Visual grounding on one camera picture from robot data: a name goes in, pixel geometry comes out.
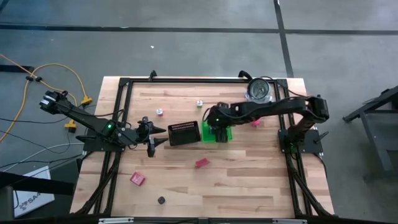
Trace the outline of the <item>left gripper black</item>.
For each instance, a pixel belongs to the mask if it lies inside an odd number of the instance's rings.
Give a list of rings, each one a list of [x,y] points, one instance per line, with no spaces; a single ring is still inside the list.
[[[138,121],[138,127],[134,129],[136,136],[134,138],[128,138],[126,143],[127,146],[136,146],[138,144],[147,144],[147,155],[148,157],[154,157],[156,147],[166,141],[168,138],[151,138],[151,134],[159,134],[166,132],[165,129],[159,128],[149,121],[147,116],[144,116]]]

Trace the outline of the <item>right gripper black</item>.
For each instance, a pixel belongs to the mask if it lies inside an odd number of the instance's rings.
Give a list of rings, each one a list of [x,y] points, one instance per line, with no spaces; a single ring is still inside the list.
[[[217,103],[209,110],[206,122],[215,129],[216,142],[227,143],[227,127],[236,125],[236,120],[231,114],[231,107],[228,103]]]

